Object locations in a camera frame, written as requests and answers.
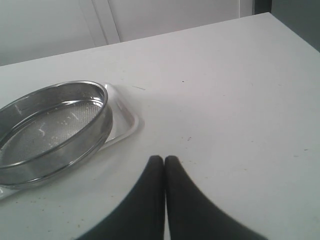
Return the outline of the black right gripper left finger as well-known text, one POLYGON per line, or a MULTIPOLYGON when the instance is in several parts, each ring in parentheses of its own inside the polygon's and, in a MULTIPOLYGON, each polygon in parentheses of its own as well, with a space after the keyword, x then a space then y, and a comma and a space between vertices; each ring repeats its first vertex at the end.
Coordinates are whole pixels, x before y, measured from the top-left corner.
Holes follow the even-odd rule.
POLYGON ((164 161, 149 158, 122 202, 81 240, 162 240, 165 231, 164 161))

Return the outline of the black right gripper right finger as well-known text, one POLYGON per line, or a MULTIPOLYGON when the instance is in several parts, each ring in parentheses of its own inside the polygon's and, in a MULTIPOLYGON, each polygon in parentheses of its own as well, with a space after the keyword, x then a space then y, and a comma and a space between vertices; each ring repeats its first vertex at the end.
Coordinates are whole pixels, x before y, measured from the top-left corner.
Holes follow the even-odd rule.
POLYGON ((210 201, 176 156, 164 161, 169 234, 172 240, 265 240, 210 201))

